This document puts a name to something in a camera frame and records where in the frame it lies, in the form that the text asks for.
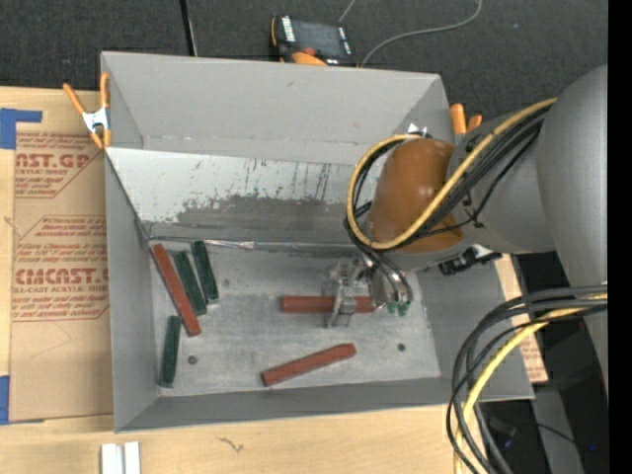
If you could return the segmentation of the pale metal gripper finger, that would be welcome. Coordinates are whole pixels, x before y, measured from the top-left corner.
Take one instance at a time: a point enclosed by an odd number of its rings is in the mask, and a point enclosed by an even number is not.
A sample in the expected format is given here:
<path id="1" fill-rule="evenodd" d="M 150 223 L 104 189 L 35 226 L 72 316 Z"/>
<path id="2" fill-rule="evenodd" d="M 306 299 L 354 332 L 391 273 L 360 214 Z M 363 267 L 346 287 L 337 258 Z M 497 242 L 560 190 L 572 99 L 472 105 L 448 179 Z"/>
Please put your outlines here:
<path id="1" fill-rule="evenodd" d="M 326 318 L 325 326 L 327 328 L 349 327 L 355 314 L 356 299 L 354 297 L 336 300 L 332 312 Z"/>
<path id="2" fill-rule="evenodd" d="M 354 296 L 356 292 L 358 261 L 339 261 L 330 271 L 333 293 L 341 296 Z"/>

